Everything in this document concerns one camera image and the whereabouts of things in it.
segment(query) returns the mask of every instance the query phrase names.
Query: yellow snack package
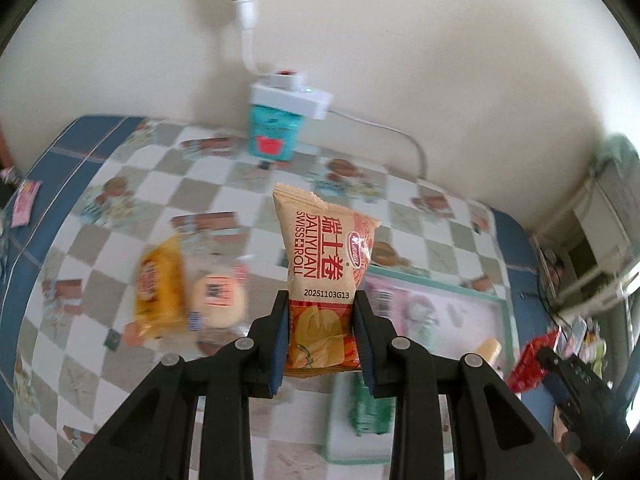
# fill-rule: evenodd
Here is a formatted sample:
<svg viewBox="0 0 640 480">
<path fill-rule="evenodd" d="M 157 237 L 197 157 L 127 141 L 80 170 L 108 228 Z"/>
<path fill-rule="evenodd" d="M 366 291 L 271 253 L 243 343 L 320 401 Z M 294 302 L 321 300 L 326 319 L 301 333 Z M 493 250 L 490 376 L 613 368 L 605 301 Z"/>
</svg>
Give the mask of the yellow snack package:
<svg viewBox="0 0 640 480">
<path fill-rule="evenodd" d="M 380 222 L 284 184 L 273 200 L 289 259 L 286 374 L 356 370 L 351 306 Z"/>
<path fill-rule="evenodd" d="M 140 261 L 135 320 L 142 337 L 158 337 L 185 323 L 182 256 L 177 236 Z"/>
</svg>

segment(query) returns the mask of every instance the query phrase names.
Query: white wall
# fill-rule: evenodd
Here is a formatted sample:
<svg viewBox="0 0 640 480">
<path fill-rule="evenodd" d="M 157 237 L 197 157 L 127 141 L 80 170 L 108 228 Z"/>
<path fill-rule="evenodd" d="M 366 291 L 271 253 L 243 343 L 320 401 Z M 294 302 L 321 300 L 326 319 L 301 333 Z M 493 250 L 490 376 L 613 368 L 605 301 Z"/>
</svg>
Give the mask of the white wall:
<svg viewBox="0 0 640 480">
<path fill-rule="evenodd" d="M 244 125 L 252 78 L 231 20 L 229 0 L 40 0 L 0 58 L 18 164 L 81 114 Z M 430 180 L 525 226 L 604 132 L 640 137 L 640 61 L 600 0 L 260 0 L 255 57 L 414 134 Z M 339 118 L 302 138 L 416 171 L 404 140 Z"/>
</svg>

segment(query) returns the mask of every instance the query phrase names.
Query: white cable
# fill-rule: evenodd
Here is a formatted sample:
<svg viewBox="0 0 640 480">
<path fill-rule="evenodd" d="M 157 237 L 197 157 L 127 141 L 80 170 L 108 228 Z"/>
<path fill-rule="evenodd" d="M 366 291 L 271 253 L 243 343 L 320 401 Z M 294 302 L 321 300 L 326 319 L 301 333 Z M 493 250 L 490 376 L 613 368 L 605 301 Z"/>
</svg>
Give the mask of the white cable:
<svg viewBox="0 0 640 480">
<path fill-rule="evenodd" d="M 263 74 L 258 70 L 258 67 L 254 63 L 254 31 L 251 28 L 247 28 L 241 32 L 241 51 L 242 51 L 242 63 L 250 74 L 258 77 L 264 77 L 268 74 Z"/>
<path fill-rule="evenodd" d="M 406 134 L 406 133 L 402 132 L 401 130 L 396 130 L 395 128 L 392 128 L 391 126 L 385 126 L 384 124 L 373 123 L 371 121 L 367 121 L 367 120 L 361 119 L 359 117 L 352 116 L 352 115 L 347 114 L 345 112 L 341 112 L 340 110 L 335 110 L 334 108 L 331 108 L 329 110 L 329 113 L 330 114 L 335 114 L 335 115 L 340 116 L 340 117 L 344 117 L 345 119 L 350 119 L 351 121 L 356 121 L 357 123 L 368 124 L 369 126 L 375 126 L 376 128 L 382 128 L 383 130 L 388 130 L 390 132 L 394 132 L 396 134 L 400 134 L 405 139 L 408 139 L 416 147 L 416 149 L 418 150 L 418 163 L 420 165 L 420 171 L 418 173 L 418 177 L 423 179 L 423 180 L 427 180 L 427 155 L 426 155 L 426 153 L 424 153 L 424 148 L 420 145 L 420 142 L 418 142 L 414 137 L 412 137 L 409 134 Z"/>
</svg>

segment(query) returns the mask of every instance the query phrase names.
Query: teal box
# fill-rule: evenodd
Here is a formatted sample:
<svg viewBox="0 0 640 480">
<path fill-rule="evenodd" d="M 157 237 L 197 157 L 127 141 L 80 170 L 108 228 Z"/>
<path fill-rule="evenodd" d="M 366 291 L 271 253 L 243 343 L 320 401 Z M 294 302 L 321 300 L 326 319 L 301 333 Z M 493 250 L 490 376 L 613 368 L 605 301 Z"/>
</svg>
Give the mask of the teal box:
<svg viewBox="0 0 640 480">
<path fill-rule="evenodd" d="M 272 160 L 289 160 L 296 147 L 298 130 L 305 118 L 260 105 L 251 109 L 249 117 L 249 153 Z"/>
</svg>

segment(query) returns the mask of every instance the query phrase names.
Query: brand logo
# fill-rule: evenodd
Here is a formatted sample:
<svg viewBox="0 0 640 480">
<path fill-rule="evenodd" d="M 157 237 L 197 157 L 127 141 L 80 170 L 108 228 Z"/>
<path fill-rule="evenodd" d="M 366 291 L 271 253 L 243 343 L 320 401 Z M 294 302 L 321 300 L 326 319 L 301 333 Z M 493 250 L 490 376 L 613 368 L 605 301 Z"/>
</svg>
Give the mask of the brand logo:
<svg viewBox="0 0 640 480">
<path fill-rule="evenodd" d="M 352 231 L 347 236 L 347 249 L 353 267 L 359 269 L 362 258 L 360 257 L 360 236 L 357 232 Z"/>
</svg>

